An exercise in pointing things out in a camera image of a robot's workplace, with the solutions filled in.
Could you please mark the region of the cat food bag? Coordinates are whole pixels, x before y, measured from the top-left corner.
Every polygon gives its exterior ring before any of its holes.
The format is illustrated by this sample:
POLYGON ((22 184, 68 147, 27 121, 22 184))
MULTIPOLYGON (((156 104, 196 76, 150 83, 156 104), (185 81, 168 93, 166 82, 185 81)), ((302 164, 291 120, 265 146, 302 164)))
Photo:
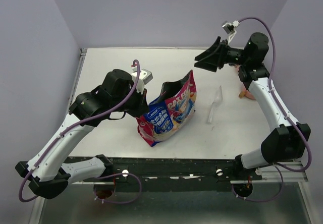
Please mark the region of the cat food bag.
POLYGON ((196 98, 192 70, 178 81, 163 83, 149 111, 136 119, 139 135, 151 147, 168 140, 192 118, 196 98))

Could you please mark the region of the clear plastic scoop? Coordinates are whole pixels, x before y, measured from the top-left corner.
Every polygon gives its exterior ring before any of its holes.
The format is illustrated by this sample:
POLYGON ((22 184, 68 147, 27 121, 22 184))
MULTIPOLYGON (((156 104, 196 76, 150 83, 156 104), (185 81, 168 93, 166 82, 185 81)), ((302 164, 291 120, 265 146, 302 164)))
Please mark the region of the clear plastic scoop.
POLYGON ((212 123, 213 118, 215 116, 215 112, 220 107, 222 102, 223 102, 222 86, 219 85, 215 90, 213 102, 211 103, 209 111, 208 111, 207 121, 206 121, 207 124, 212 123))

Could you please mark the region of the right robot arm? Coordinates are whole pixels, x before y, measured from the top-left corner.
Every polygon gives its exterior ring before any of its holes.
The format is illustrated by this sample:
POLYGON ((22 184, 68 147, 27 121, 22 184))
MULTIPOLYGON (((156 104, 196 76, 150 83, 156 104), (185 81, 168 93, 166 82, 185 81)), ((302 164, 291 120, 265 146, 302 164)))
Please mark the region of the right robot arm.
POLYGON ((270 73, 263 64, 268 49, 268 37, 256 32, 243 49, 230 47, 227 40, 218 37, 211 47, 195 57, 195 67, 211 72, 225 64, 238 66, 240 81, 256 99, 268 122, 271 132, 260 147, 235 158, 237 164, 233 165, 232 173, 240 180, 250 174, 250 169, 301 158, 304 142, 311 132, 309 125, 300 123, 276 93, 270 73))

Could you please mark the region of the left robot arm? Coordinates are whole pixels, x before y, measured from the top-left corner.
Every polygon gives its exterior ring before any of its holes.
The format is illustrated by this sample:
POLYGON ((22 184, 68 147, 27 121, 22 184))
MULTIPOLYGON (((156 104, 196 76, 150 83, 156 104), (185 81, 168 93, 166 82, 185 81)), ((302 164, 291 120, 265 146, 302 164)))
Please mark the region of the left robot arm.
POLYGON ((148 111, 145 85, 152 72, 137 67, 130 74, 120 69, 108 72, 104 81, 89 92, 79 94, 57 132, 29 161, 15 166, 35 197, 53 199, 69 184, 98 178, 107 181, 114 166, 104 155, 74 163, 66 163, 78 143, 111 113, 122 112, 139 117, 148 111))

